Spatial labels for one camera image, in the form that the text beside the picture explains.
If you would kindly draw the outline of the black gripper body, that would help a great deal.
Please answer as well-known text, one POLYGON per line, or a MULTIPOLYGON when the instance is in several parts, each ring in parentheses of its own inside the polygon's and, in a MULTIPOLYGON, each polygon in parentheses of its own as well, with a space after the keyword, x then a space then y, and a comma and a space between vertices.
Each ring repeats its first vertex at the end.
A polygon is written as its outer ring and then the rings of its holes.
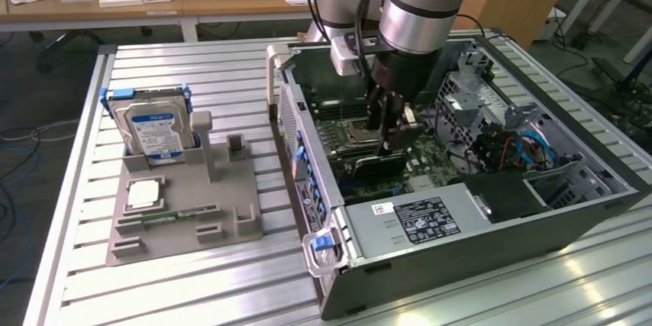
POLYGON ((439 51, 427 54, 382 52, 375 55, 371 76, 390 92, 418 94, 426 88, 438 61, 439 51))

